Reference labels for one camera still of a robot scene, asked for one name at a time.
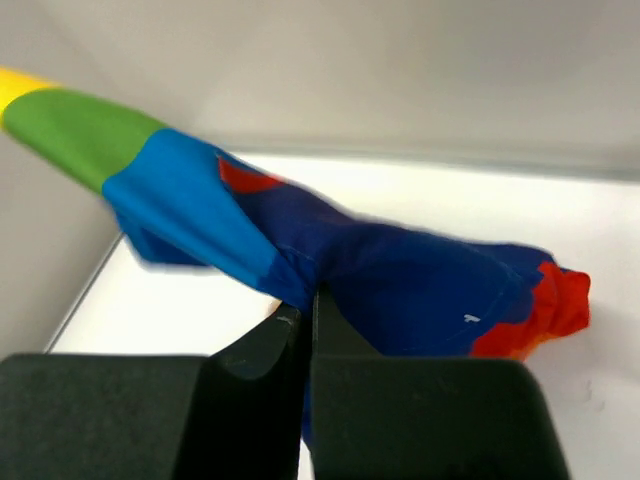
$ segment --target yellow fabric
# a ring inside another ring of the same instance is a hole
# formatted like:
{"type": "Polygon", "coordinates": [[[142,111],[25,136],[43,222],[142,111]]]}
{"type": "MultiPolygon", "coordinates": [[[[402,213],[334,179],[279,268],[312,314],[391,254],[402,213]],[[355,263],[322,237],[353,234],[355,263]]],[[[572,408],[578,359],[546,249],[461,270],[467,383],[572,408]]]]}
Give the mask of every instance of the yellow fabric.
{"type": "Polygon", "coordinates": [[[2,117],[5,109],[16,98],[34,90],[54,86],[56,85],[46,80],[0,66],[0,127],[2,127],[2,117]]]}

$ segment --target rainbow fabric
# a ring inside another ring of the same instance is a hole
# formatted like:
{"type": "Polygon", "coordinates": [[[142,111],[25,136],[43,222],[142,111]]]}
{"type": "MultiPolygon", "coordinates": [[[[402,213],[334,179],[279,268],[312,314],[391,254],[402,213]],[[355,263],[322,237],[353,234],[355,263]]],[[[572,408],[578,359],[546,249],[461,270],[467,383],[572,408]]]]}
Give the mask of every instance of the rainbow fabric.
{"type": "Polygon", "coordinates": [[[329,284],[387,355],[522,359],[589,322],[589,277],[548,253],[362,221],[144,113],[0,69],[13,138],[101,194],[149,262],[213,265],[309,312],[329,284]]]}

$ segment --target white wall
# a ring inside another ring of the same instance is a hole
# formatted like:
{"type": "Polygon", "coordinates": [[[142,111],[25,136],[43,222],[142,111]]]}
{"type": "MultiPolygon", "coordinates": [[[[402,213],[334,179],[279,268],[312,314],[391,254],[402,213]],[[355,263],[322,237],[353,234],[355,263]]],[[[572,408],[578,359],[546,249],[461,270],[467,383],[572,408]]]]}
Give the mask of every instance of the white wall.
{"type": "Polygon", "coordinates": [[[134,102],[236,146],[640,170],[635,0],[40,0],[134,102]]]}
{"type": "MultiPolygon", "coordinates": [[[[28,1],[0,0],[0,65],[113,94],[28,1]]],[[[0,358],[44,348],[116,233],[101,203],[0,134],[0,358]]]]}

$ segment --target multicolored cloth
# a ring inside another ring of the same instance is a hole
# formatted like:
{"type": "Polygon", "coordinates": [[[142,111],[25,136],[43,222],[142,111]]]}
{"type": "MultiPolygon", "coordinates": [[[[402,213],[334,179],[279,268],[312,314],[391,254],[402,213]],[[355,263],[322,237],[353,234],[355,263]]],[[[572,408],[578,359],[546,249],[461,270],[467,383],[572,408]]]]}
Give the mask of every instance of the multicolored cloth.
{"type": "Polygon", "coordinates": [[[361,220],[139,111],[0,69],[0,124],[102,195],[145,260],[304,312],[327,283],[383,354],[523,359],[589,323],[589,277],[542,250],[361,220]]]}

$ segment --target green fabric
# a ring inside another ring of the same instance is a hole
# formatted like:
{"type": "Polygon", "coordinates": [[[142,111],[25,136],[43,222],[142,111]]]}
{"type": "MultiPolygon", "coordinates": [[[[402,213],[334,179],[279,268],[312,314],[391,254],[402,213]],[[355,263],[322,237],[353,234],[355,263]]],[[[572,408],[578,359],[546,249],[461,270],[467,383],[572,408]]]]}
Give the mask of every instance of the green fabric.
{"type": "Polygon", "coordinates": [[[97,193],[154,132],[165,128],[144,113],[59,88],[17,98],[3,121],[16,140],[97,193]]]}

